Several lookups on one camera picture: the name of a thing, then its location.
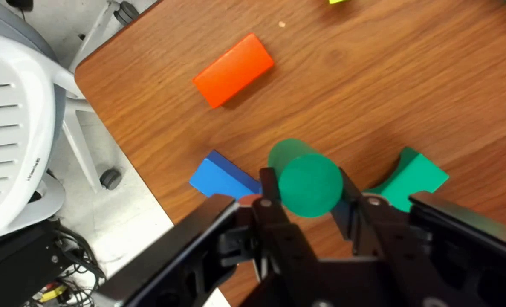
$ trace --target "bolt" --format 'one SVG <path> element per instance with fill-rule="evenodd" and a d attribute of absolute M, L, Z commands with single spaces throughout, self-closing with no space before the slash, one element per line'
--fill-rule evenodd
<path fill-rule="evenodd" d="M 376 197 L 369 197 L 368 202 L 374 206 L 378 206 L 380 204 L 380 200 Z"/>
<path fill-rule="evenodd" d="M 444 303 L 444 301 L 436 297 L 425 298 L 423 305 L 424 307 L 448 307 L 448 304 Z"/>
<path fill-rule="evenodd" d="M 269 207 L 269 206 L 272 206 L 272 201 L 263 199 L 263 200 L 260 200 L 260 205 L 263 207 Z"/>
<path fill-rule="evenodd" d="M 313 302 L 312 307 L 333 307 L 333 305 L 329 301 L 319 299 Z"/>

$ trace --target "chair backrest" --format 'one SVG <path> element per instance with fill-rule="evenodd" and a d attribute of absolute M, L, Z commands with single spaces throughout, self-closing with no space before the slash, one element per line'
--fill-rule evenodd
<path fill-rule="evenodd" d="M 0 229 L 27 205 L 46 169 L 54 136 L 54 83 L 81 96 L 67 70 L 0 36 Z"/>

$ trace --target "orange block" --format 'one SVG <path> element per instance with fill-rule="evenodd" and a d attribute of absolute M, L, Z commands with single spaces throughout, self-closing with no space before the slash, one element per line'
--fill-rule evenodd
<path fill-rule="evenodd" d="M 211 107 L 216 108 L 272 66 L 274 60 L 251 33 L 200 72 L 193 82 Z"/>

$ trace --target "chair caster wheel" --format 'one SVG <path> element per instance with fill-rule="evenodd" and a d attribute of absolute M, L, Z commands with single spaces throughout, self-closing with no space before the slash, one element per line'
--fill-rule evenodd
<path fill-rule="evenodd" d="M 99 178 L 101 186 L 107 190 L 114 190 L 120 184 L 120 181 L 122 181 L 122 174 L 114 168 L 104 171 Z"/>
<path fill-rule="evenodd" d="M 139 17 L 139 12 L 130 2 L 122 1 L 119 10 L 114 12 L 114 16 L 120 24 L 127 26 Z"/>

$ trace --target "wood grain surface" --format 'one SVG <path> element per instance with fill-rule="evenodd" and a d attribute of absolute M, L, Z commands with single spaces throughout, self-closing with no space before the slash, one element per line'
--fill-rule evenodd
<path fill-rule="evenodd" d="M 251 32 L 275 67 L 211 110 L 192 78 Z M 441 196 L 506 224 L 502 0 L 165 0 L 76 80 L 174 222 L 204 199 L 188 180 L 212 149 L 258 177 L 300 138 L 360 188 L 411 146 L 450 175 Z M 329 216 L 293 220 L 319 257 L 349 256 Z M 254 285 L 246 264 L 222 291 L 235 306 Z"/>

